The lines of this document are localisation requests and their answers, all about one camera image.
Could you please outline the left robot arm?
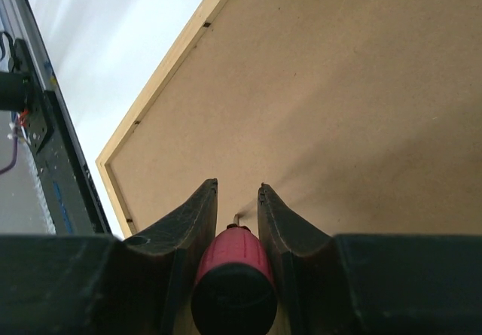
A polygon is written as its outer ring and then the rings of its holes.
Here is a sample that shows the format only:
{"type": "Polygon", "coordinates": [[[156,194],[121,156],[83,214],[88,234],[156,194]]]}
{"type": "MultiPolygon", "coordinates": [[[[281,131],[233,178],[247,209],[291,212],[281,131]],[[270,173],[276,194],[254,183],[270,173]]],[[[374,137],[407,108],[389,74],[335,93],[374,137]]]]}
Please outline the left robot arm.
{"type": "Polygon", "coordinates": [[[28,75],[1,72],[0,110],[22,112],[32,92],[32,81],[28,75]]]}

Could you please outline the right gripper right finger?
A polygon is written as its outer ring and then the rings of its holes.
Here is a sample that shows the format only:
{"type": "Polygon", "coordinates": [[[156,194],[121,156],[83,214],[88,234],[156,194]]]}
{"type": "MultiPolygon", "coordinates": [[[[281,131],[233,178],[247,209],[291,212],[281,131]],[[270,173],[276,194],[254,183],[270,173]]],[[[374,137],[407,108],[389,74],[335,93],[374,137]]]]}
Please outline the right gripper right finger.
{"type": "Polygon", "coordinates": [[[293,334],[481,332],[479,236],[329,236],[268,184],[258,233],[293,334]]]}

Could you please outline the red handled screwdriver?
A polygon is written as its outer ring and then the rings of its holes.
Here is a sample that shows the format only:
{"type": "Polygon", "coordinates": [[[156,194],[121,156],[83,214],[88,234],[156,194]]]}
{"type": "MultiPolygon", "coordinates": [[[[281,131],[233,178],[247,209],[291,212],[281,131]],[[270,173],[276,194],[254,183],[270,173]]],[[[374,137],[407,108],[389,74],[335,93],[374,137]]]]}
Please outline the red handled screwdriver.
{"type": "Polygon", "coordinates": [[[273,326],[278,307],[273,271],[242,217],[234,215],[197,268],[191,313],[201,334],[267,334],[273,326]]]}

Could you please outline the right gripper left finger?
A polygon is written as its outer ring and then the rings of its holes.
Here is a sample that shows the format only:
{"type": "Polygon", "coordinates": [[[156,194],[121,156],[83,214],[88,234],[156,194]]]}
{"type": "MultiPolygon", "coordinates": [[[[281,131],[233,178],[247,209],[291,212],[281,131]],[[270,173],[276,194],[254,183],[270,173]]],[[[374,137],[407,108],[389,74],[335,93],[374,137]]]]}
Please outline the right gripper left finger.
{"type": "Polygon", "coordinates": [[[214,238],[218,182],[125,240],[1,237],[3,334],[171,334],[214,238]]]}

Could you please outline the wooden picture frame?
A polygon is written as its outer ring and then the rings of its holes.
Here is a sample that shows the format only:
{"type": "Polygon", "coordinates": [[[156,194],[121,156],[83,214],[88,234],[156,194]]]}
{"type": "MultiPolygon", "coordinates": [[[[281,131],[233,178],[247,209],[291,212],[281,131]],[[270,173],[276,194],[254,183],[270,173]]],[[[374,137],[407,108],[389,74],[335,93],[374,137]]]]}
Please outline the wooden picture frame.
{"type": "Polygon", "coordinates": [[[481,0],[203,0],[98,159],[125,235],[206,178],[327,233],[481,232],[481,0]]]}

